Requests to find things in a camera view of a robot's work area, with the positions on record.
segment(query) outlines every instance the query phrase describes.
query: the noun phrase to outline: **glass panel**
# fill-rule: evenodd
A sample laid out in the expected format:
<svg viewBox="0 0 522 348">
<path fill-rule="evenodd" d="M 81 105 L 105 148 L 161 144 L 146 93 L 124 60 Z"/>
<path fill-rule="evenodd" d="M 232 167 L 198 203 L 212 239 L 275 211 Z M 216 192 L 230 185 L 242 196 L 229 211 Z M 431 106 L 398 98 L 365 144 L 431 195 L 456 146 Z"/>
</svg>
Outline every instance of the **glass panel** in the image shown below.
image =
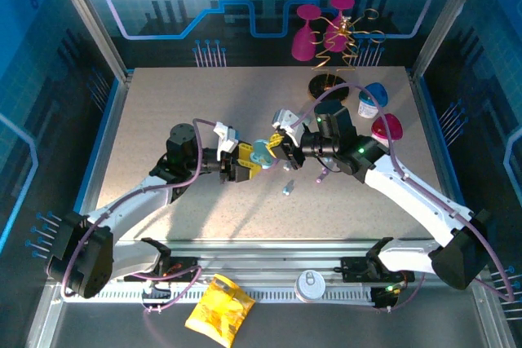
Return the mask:
<svg viewBox="0 0 522 348">
<path fill-rule="evenodd" d="M 517 275 L 522 268 L 516 247 L 522 239 L 521 44 L 522 0 L 467 0 L 425 75 L 464 199 L 470 208 L 497 216 L 498 252 Z"/>
<path fill-rule="evenodd" d="M 223 66 L 224 59 L 210 56 L 213 51 L 219 55 L 221 50 L 226 51 L 226 65 L 300 65 L 290 55 L 293 37 L 303 27 L 297 7 L 316 4 L 329 20 L 338 13 L 330 0 L 91 1 L 130 68 Z M 374 14 L 367 13 L 369 18 L 363 18 L 354 29 L 380 30 L 387 35 L 382 45 L 371 42 L 364 34 L 356 35 L 361 56 L 355 65 L 410 66 L 444 3 L 445 0 L 355 0 L 355 5 L 344 12 L 352 20 L 363 16 L 367 8 L 378 11 L 379 17 L 371 20 Z M 312 27 L 324 32 L 327 24 L 321 20 L 312 22 Z M 331 61 L 331 65 L 343 64 L 340 55 Z M 319 63 L 311 59 L 305 64 Z"/>
<path fill-rule="evenodd" d="M 36 215 L 74 206 L 113 76 L 69 0 L 0 5 L 0 337 L 24 346 L 52 242 Z"/>
</svg>

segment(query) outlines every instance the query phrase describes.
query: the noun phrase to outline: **black round base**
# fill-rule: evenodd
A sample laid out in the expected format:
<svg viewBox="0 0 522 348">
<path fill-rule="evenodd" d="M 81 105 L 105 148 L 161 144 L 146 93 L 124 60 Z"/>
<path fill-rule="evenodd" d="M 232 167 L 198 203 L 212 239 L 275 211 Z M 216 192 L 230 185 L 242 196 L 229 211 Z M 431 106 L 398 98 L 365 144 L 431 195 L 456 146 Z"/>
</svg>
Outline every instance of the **black round base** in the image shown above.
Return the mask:
<svg viewBox="0 0 522 348">
<path fill-rule="evenodd" d="M 345 83 L 344 79 L 341 77 L 322 73 L 321 75 L 314 77 L 310 83 L 308 83 L 308 91 L 310 91 L 310 94 L 314 99 L 318 99 L 319 95 L 323 94 L 326 90 L 341 83 Z M 338 99 L 339 101 L 344 101 L 348 97 L 349 93 L 350 87 L 344 87 L 334 91 L 331 94 L 328 94 L 325 97 L 325 100 Z"/>
</svg>

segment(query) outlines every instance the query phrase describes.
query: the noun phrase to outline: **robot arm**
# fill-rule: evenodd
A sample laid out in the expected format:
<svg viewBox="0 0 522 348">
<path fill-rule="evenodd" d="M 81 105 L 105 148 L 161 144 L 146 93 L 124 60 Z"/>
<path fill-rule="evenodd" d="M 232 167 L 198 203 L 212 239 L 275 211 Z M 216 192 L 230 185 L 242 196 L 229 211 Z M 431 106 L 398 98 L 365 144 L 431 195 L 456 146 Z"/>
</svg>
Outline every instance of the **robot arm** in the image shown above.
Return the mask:
<svg viewBox="0 0 522 348">
<path fill-rule="evenodd" d="M 222 182 L 241 182 L 253 178 L 261 170 L 261 166 L 250 160 L 252 146 L 239 141 L 235 130 L 217 123 L 215 133 L 219 136 L 218 148 L 203 149 L 200 174 L 218 172 Z M 168 185 L 189 180 L 196 166 L 194 129 L 189 124 L 179 124 L 171 130 L 166 141 L 166 154 L 137 187 L 87 216 L 71 212 L 60 219 L 60 226 L 53 229 L 55 238 L 47 258 L 46 273 L 61 281 L 79 239 L 121 200 L 125 202 L 109 214 L 83 246 L 73 265 L 69 288 L 89 298 L 111 279 L 138 272 L 165 273 L 170 267 L 170 250 L 166 246 L 149 238 L 128 242 L 120 239 L 138 222 L 183 195 L 188 186 Z M 140 190 L 143 192 L 128 197 Z"/>
<path fill-rule="evenodd" d="M 486 237 L 492 236 L 490 214 L 474 215 L 468 208 L 424 183 L 398 162 L 404 171 L 399 174 L 392 164 L 388 149 L 376 140 L 356 133 L 348 110 L 336 100 L 325 101 L 315 108 L 319 132 L 310 132 L 304 125 L 292 127 L 297 116 L 280 110 L 273 122 L 276 133 L 268 149 L 279 159 L 300 168 L 306 157 L 332 158 L 345 174 L 381 192 L 422 224 L 433 240 L 403 241 L 386 238 L 379 241 L 370 254 L 377 268 L 390 271 L 421 271 L 437 274 L 456 289 L 465 289 L 484 268 L 489 259 L 484 247 L 452 214 L 412 187 L 409 177 L 433 196 L 444 200 Z"/>
<path fill-rule="evenodd" d="M 379 281 L 383 276 L 389 277 L 394 271 L 436 273 L 451 287 L 465 289 L 489 259 L 482 245 L 466 227 L 394 170 L 385 146 L 356 133 L 347 109 L 339 101 L 320 103 L 315 108 L 315 114 L 318 132 L 311 132 L 303 124 L 294 127 L 298 118 L 291 111 L 280 110 L 276 113 L 273 122 L 276 133 L 267 145 L 270 153 L 275 158 L 291 162 L 294 169 L 300 168 L 306 157 L 332 158 L 342 172 L 395 201 L 434 238 L 416 241 L 384 238 L 368 252 L 368 267 L 363 266 L 362 269 L 371 270 L 377 276 L 377 280 L 373 281 Z M 241 182 L 252 179 L 261 171 L 261 166 L 250 159 L 252 146 L 239 141 L 235 130 L 218 123 L 215 132 L 219 136 L 218 148 L 203 149 L 201 174 L 218 172 L 222 182 Z M 422 184 L 432 195 L 447 200 L 400 162 L 399 165 L 405 176 Z M 186 182 L 193 176 L 196 166 L 194 129 L 189 124 L 177 125 L 167 139 L 165 156 L 131 192 L 137 189 L 148 191 L 122 203 L 93 231 L 73 264 L 68 287 L 89 298 L 96 295 L 110 279 L 137 272 L 166 273 L 170 268 L 170 250 L 165 245 L 148 238 L 130 243 L 119 240 L 139 221 L 183 195 L 188 186 L 167 185 Z M 448 203 L 486 238 L 491 238 L 488 213 L 482 211 L 474 215 L 462 205 L 451 200 Z M 56 280 L 63 279 L 78 241 L 112 204 L 88 216 L 69 213 L 61 219 L 46 262 L 49 276 Z"/>
</svg>

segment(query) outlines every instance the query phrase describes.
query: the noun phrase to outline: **speckled work surface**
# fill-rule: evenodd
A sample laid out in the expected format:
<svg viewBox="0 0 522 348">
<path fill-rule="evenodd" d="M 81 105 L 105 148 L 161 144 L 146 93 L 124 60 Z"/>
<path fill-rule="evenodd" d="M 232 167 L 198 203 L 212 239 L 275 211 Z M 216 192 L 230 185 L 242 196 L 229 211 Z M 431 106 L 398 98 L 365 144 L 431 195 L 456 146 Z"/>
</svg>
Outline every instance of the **speckled work surface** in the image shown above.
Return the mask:
<svg viewBox="0 0 522 348">
<path fill-rule="evenodd" d="M 308 67 L 293 68 L 138 68 L 100 193 L 105 205 L 138 184 L 165 152 L 170 128 L 194 117 L 234 126 L 252 143 L 272 134 L 275 111 L 295 112 L 309 104 L 307 84 L 316 75 Z M 405 137 L 396 143 L 398 157 L 415 174 L 439 189 L 435 168 L 404 68 L 358 68 L 347 81 L 387 88 L 387 112 L 402 122 Z M 372 120 L 357 115 L 358 92 L 348 107 L 359 133 L 369 134 Z M 217 136 L 201 126 L 205 147 Z M 254 180 L 219 184 L 217 174 L 198 179 L 187 192 L 142 221 L 124 239 L 149 236 L 157 240 L 193 238 L 376 239 L 383 236 L 428 237 L 413 218 L 385 196 L 345 174 L 330 174 L 321 184 L 314 160 L 299 171 L 283 164 Z M 294 191 L 282 188 L 294 180 Z"/>
</svg>

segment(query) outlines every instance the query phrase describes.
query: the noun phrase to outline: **chip bag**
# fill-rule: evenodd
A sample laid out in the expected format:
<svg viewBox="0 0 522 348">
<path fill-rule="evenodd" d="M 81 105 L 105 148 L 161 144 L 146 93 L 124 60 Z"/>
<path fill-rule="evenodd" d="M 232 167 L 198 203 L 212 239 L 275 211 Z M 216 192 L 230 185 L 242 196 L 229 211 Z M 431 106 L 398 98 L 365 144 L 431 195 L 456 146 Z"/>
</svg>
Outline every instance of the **chip bag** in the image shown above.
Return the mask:
<svg viewBox="0 0 522 348">
<path fill-rule="evenodd" d="M 209 288 L 185 322 L 185 327 L 230 348 L 254 303 L 255 300 L 233 281 L 214 275 Z"/>
</svg>

